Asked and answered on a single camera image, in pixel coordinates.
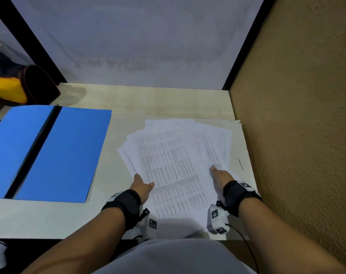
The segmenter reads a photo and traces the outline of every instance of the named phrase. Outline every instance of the yellow and black bag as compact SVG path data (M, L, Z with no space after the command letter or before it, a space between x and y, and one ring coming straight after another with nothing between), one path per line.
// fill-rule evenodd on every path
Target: yellow and black bag
M37 65L21 65L0 52L0 99L26 105L49 105L60 91Z

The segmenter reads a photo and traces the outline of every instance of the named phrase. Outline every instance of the black cable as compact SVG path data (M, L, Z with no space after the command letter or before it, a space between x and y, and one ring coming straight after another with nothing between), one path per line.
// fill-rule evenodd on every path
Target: black cable
M226 225L226 226L230 226L230 227L233 228L235 231L237 231L237 232L239 233L239 235L241 235L241 237L243 238L243 240L244 240L246 246L248 246L250 253L252 254L253 260L254 260L254 262L255 262L255 264L256 264L257 273L259 274L259 267L258 267L256 258L254 257L254 254L253 254L252 250L250 249L248 242L246 242L246 240L245 240L245 238L243 237L243 235L241 234L241 232L239 232L233 225L230 225L230 224L227 224L227 223L225 223L225 225Z

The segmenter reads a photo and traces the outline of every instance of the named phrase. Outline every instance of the person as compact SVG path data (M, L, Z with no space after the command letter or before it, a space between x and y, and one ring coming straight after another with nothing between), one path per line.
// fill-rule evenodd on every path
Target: person
M319 244L301 234L272 212L256 193L248 193L223 170L210 168L223 190L228 211L238 214L264 263L272 273L346 274ZM124 232L136 223L136 208L148 199L154 183L135 175L129 190L91 221L52 247L22 274L110 273L255 273L224 245L209 239L148 240L110 262Z

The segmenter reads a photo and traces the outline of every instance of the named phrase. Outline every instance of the brown textured wall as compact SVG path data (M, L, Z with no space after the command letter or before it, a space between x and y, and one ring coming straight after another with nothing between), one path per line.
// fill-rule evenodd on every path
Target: brown textured wall
M346 0L277 0L230 97L265 203L346 265Z

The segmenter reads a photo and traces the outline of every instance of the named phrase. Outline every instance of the black wristband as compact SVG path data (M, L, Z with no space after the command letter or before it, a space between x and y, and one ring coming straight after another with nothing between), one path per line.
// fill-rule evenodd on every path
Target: black wristband
M248 191L245 188L246 186L250 187L248 184L242 184L245 184L245 186L242 186L237 181L231 181L228 182L223 189L227 211L236 217L239 217L239 205L245 198L254 197L262 201L262 198L255 191Z
M125 231L135 227L139 221L141 198L139 194L132 189L125 190L114 200L107 202L102 210L109 207L118 207L125 216Z

